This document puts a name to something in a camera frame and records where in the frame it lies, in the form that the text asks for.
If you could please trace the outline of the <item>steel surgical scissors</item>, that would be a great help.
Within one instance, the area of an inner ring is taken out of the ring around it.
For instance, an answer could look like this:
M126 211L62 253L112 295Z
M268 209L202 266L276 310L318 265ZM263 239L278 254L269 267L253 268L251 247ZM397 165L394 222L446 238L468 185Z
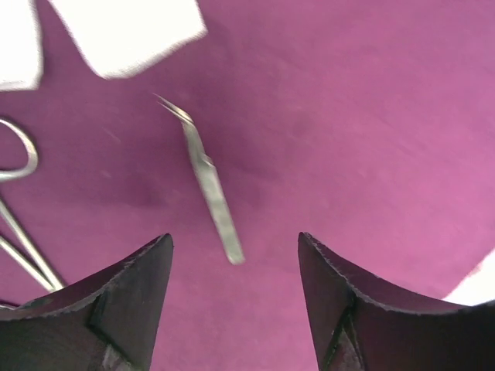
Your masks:
M39 153L30 133L9 117L1 118L1 252L47 294L67 286L48 253L36 240L42 226Z

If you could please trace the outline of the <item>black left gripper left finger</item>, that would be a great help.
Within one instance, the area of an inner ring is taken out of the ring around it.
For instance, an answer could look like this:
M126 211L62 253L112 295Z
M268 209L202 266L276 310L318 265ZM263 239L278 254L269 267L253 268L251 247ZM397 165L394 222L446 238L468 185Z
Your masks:
M3 370L148 370L172 266L169 234L68 287L1 311Z

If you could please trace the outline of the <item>purple cloth mat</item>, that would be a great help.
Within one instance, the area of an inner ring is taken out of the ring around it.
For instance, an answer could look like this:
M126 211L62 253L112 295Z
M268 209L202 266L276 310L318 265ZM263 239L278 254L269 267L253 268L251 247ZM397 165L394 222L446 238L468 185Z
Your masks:
M45 73L1 96L42 157L36 240L73 283L170 233L154 370L314 370L301 232L445 297L494 247L492 1L202 1L207 35L129 80L37 4ZM227 259L188 113L244 252Z

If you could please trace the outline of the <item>curved steel tweezers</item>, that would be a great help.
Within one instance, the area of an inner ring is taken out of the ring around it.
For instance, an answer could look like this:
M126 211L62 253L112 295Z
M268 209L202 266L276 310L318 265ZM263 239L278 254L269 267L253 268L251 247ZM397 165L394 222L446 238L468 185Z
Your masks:
M189 160L216 227L225 255L233 265L245 262L244 252L230 214L220 178L213 160L206 154L193 119L183 109L156 94L159 104L175 115L183 128Z

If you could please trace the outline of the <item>white gauze pad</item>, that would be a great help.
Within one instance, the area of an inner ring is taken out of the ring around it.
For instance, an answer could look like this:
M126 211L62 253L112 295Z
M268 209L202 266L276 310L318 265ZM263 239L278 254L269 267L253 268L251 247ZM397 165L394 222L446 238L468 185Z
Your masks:
M133 77L207 34L190 0L51 1L86 64L104 79Z
M1 90L36 90L43 76L42 33L35 2L1 0Z

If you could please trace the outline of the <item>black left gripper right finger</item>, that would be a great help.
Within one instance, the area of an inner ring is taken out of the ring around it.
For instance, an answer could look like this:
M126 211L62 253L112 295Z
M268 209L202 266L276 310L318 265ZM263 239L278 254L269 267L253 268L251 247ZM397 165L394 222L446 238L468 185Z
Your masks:
M494 303L464 306L392 284L309 233L299 267L320 370L492 370Z

